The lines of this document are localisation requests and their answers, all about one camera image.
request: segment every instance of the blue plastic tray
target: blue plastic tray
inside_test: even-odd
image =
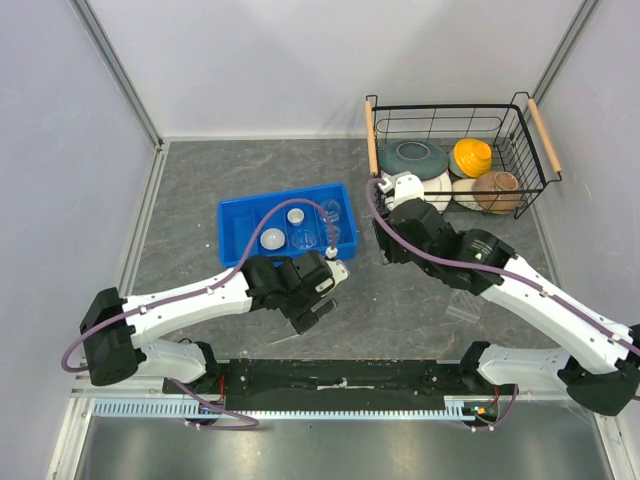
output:
[[[292,198],[307,198],[318,204],[328,199],[336,200],[342,209],[337,222],[340,227],[338,258],[347,260],[355,256],[358,232],[351,202],[346,187],[342,183],[333,183],[220,202],[218,204],[218,243],[222,265],[225,267],[236,265],[260,220],[278,203]],[[304,221],[298,227],[294,227],[287,221],[287,212],[292,208],[300,208],[304,212]],[[327,239],[324,226],[320,223],[320,214],[311,205],[290,205],[280,209],[269,219],[264,230],[274,227],[284,232],[286,237],[284,247],[278,250],[267,250],[260,245],[260,237],[258,237],[251,249],[251,255],[286,255],[288,257],[302,255],[309,249],[296,249],[291,243],[291,237],[298,230],[305,229],[311,230],[316,235],[318,243],[313,247],[314,250],[324,252],[327,249]]]

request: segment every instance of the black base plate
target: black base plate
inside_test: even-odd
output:
[[[439,410],[446,395],[493,395],[470,391],[459,364],[435,360],[231,360],[219,363],[225,405],[244,411]],[[219,382],[191,386],[198,394],[219,394]],[[347,387],[322,388],[346,381]],[[163,392],[181,393],[170,381]],[[510,395],[513,386],[500,387]]]

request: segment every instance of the brown ceramic pot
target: brown ceramic pot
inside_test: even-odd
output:
[[[487,172],[473,184],[474,192],[505,192],[499,194],[474,193],[473,196],[483,209],[498,215],[506,215],[515,210],[522,197],[518,190],[518,179],[509,172]]]

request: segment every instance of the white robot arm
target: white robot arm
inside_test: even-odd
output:
[[[114,315],[130,315],[84,341],[91,382],[105,386],[136,375],[191,383],[216,368],[211,346],[170,342],[160,339],[162,336],[205,320],[261,308],[279,309],[301,334],[334,308],[335,302],[326,298],[349,276],[341,261],[310,251],[295,259],[251,257],[223,286],[215,290],[208,287],[231,270],[150,295],[122,299],[115,288],[98,293],[81,332]],[[203,288],[204,294],[180,299]]]
[[[462,381],[470,390],[517,384],[520,391],[534,394],[566,391],[604,415],[616,415],[634,398],[640,384],[640,344],[635,339],[640,328],[587,308],[489,232],[456,232],[424,198],[414,175],[373,182],[385,194],[379,203],[382,215],[374,211],[374,227],[388,261],[414,262],[452,288],[514,312],[560,345],[533,350],[474,342],[460,362]]]

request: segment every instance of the gray ceramic plate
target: gray ceramic plate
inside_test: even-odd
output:
[[[411,172],[420,180],[429,180],[447,170],[449,156],[426,140],[398,140],[381,149],[378,162],[380,169],[389,175]]]

